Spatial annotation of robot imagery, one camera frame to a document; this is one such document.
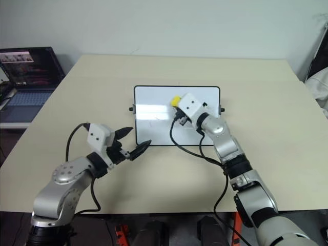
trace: whiteboard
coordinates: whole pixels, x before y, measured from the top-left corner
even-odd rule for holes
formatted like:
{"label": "whiteboard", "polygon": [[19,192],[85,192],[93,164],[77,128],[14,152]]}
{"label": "whiteboard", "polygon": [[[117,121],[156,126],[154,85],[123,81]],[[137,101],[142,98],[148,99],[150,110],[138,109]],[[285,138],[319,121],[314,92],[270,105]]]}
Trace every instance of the whiteboard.
{"label": "whiteboard", "polygon": [[[187,86],[135,86],[135,128],[137,144],[152,140],[153,146],[174,145],[170,139],[170,127],[176,110],[171,106],[175,96],[192,93],[200,102],[208,104],[209,111],[219,117],[219,87]],[[172,132],[174,140],[180,145],[198,145],[201,135],[188,121],[184,126],[175,123]],[[203,145],[213,145],[206,136]]]}

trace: black cable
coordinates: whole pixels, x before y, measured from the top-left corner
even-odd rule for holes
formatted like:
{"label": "black cable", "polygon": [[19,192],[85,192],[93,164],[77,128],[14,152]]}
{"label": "black cable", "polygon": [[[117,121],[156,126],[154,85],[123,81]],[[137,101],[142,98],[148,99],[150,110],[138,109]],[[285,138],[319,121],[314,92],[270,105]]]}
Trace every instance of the black cable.
{"label": "black cable", "polygon": [[[65,161],[68,161],[68,156],[69,156],[69,151],[70,151],[70,143],[71,143],[72,137],[75,134],[75,132],[80,127],[85,127],[87,129],[89,129],[89,126],[90,126],[89,123],[81,123],[81,124],[78,124],[77,127],[74,128],[74,130],[72,131],[71,135],[68,137],[68,140],[67,140]],[[93,202],[96,204],[97,209],[85,209],[85,210],[81,210],[81,211],[77,212],[75,215],[80,215],[80,214],[86,213],[86,212],[99,212],[101,210],[100,203],[98,202],[98,200],[96,198],[96,195],[94,194],[94,182],[95,182],[95,178],[93,178],[92,181],[91,181],[90,191],[91,191],[91,197],[93,199]]]}
{"label": "black cable", "polygon": [[1,148],[1,146],[0,146],[0,151],[1,151],[2,155],[4,156],[4,158],[7,159],[7,156],[5,155],[4,150]]}
{"label": "black cable", "polygon": [[80,215],[82,213],[87,213],[87,212],[99,212],[101,210],[101,206],[96,198],[96,195],[94,194],[94,182],[95,182],[95,178],[92,179],[91,181],[91,185],[90,185],[90,191],[91,191],[91,197],[94,201],[94,203],[97,206],[97,209],[85,209],[85,210],[81,210],[79,212],[77,212],[75,215]]}
{"label": "black cable", "polygon": [[196,156],[196,157],[198,157],[198,158],[205,159],[205,160],[207,160],[208,162],[210,162],[210,163],[212,163],[212,164],[216,164],[216,165],[219,165],[219,166],[220,166],[221,163],[218,162],[217,160],[214,160],[214,159],[209,158],[209,157],[201,156],[201,155],[198,155],[198,154],[196,154],[196,153],[194,153],[194,152],[192,152],[192,151],[189,151],[189,150],[185,149],[184,147],[182,147],[181,145],[179,145],[179,144],[174,140],[174,138],[173,138],[173,136],[172,136],[172,130],[173,130],[173,126],[174,126],[174,124],[175,124],[176,121],[177,121],[177,119],[174,119],[174,120],[172,121],[171,128],[170,128],[170,139],[171,139],[171,141],[174,143],[174,145],[175,145],[176,147],[178,147],[179,149],[185,151],[186,153],[190,154],[190,155]]}
{"label": "black cable", "polygon": [[19,227],[18,227],[18,230],[17,230],[16,235],[15,235],[15,237],[14,237],[14,241],[13,241],[13,243],[12,243],[12,246],[15,245],[16,240],[17,240],[18,233],[19,233],[19,232],[21,231],[21,229],[22,229],[22,221],[23,221],[23,217],[24,217],[24,215],[25,215],[25,213],[23,213],[22,216],[20,217],[21,220],[20,220],[20,222],[19,222]]}
{"label": "black cable", "polygon": [[11,98],[12,98],[12,96],[10,96],[10,97],[5,97],[4,99],[1,99],[1,101],[8,100],[8,99],[11,99]]}
{"label": "black cable", "polygon": [[[218,161],[216,161],[216,160],[214,160],[214,159],[211,159],[211,158],[209,158],[209,157],[206,157],[205,155],[204,155],[204,153],[203,153],[203,151],[202,151],[202,148],[201,148],[201,144],[202,144],[202,142],[203,142],[203,140],[204,140],[204,138],[205,138],[205,134],[202,132],[201,133],[201,135],[202,135],[202,138],[200,139],[200,141],[199,141],[199,145],[198,145],[198,147],[199,147],[199,152],[200,152],[200,154],[201,155],[197,155],[197,154],[195,154],[195,153],[193,153],[193,152],[191,152],[191,151],[189,151],[189,150],[186,150],[185,148],[183,148],[182,146],[180,146],[176,141],[174,141],[174,139],[173,139],[173,137],[172,137],[172,129],[173,129],[173,126],[174,126],[174,123],[176,122],[176,119],[174,119],[173,121],[172,121],[172,125],[171,125],[171,129],[170,129],[170,138],[171,138],[171,141],[178,147],[178,148],[180,148],[180,149],[182,149],[183,151],[185,151],[185,152],[187,152],[187,153],[189,153],[189,154],[192,154],[192,155],[194,155],[194,156],[197,156],[197,157],[200,157],[200,158],[203,158],[203,159],[205,159],[205,160],[207,160],[208,162],[210,162],[210,163],[212,163],[212,161],[215,161],[215,162],[217,162],[218,164],[217,165],[219,165],[220,167],[222,167],[222,164],[220,163],[220,162],[218,162]],[[216,208],[217,208],[217,206],[219,205],[219,203],[221,202],[221,200],[223,199],[223,197],[225,196],[225,194],[226,194],[226,192],[227,192],[227,189],[228,189],[228,183],[229,183],[229,178],[228,178],[228,175],[225,173],[224,174],[225,175],[225,185],[224,185],[224,190],[223,190],[223,192],[221,193],[221,195],[220,195],[220,197],[217,199],[217,201],[215,202],[215,204],[214,204],[214,208],[213,208],[213,213],[214,213],[214,215],[215,215],[215,217],[221,222],[221,223],[223,223],[223,224],[225,224],[228,228],[230,228],[234,233],[236,233],[237,235],[238,235],[238,237],[241,239],[241,240],[243,240],[244,241],[244,243],[247,245],[247,246],[252,246],[244,237],[242,237],[241,236],[241,234],[239,233],[239,232],[237,232],[231,225],[229,225],[227,222],[225,222],[223,219],[221,219],[218,215],[217,215],[217,213],[216,213]]]}
{"label": "black cable", "polygon": [[114,246],[113,236],[112,236],[111,231],[109,230],[109,226],[108,226],[108,224],[107,224],[107,221],[105,221],[105,224],[106,224],[106,228],[107,228],[108,234],[109,234],[109,236],[110,236],[110,238],[111,238],[111,246]]}
{"label": "black cable", "polygon": [[215,215],[215,217],[221,222],[223,223],[225,226],[227,226],[228,228],[230,228],[234,233],[236,233],[238,235],[238,237],[244,241],[244,243],[247,245],[247,246],[252,246],[243,236],[241,236],[241,234],[239,232],[237,232],[231,225],[229,225],[226,221],[224,221],[223,219],[221,219],[217,213],[216,213],[216,207],[218,206],[218,204],[221,202],[222,198],[224,197],[224,195],[226,194],[227,192],[227,188],[228,188],[228,175],[225,174],[225,186],[224,186],[224,190],[222,192],[222,194],[220,195],[219,199],[217,199],[216,203],[214,204],[214,208],[213,208],[213,213]]}
{"label": "black cable", "polygon": [[77,127],[75,127],[75,129],[72,131],[71,135],[68,137],[67,140],[67,144],[66,144],[66,154],[65,154],[65,161],[68,161],[68,153],[70,151],[70,143],[72,140],[73,135],[75,134],[75,132],[82,126],[84,126],[86,123],[81,123],[79,124]]}

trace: whiteboard frame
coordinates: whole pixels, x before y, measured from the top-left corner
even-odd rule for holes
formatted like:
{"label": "whiteboard frame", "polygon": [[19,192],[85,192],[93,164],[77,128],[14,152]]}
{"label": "whiteboard frame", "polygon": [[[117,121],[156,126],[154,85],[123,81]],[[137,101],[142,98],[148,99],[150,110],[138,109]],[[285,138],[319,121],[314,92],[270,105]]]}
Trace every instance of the whiteboard frame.
{"label": "whiteboard frame", "polygon": [[[218,102],[218,115],[221,115],[221,89],[218,86],[159,86],[159,85],[136,85],[133,88],[133,95],[134,95],[134,115],[135,115],[135,141],[136,144],[139,145],[138,143],[138,139],[137,139],[137,118],[136,118],[136,88],[137,87],[179,87],[179,88],[217,88],[219,90],[218,93],[218,98],[219,98],[219,102]],[[151,146],[175,146],[173,143],[171,145],[153,145],[150,144]],[[181,145],[181,146],[198,146],[198,145]]]}

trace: laptop screen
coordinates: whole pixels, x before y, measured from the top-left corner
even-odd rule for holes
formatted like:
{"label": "laptop screen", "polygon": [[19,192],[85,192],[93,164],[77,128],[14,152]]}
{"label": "laptop screen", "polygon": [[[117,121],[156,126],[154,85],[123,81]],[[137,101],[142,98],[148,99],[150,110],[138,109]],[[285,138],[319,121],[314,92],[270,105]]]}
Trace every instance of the laptop screen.
{"label": "laptop screen", "polygon": [[51,47],[0,49],[0,67],[16,88],[55,88],[65,77]]}

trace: laptop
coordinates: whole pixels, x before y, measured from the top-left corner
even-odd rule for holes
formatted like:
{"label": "laptop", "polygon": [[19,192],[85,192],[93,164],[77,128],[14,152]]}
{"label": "laptop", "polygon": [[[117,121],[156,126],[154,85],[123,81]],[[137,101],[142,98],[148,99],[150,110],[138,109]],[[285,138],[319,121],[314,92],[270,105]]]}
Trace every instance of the laptop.
{"label": "laptop", "polygon": [[0,111],[0,122],[31,122],[65,77],[51,47],[0,49],[0,67],[17,93]]}

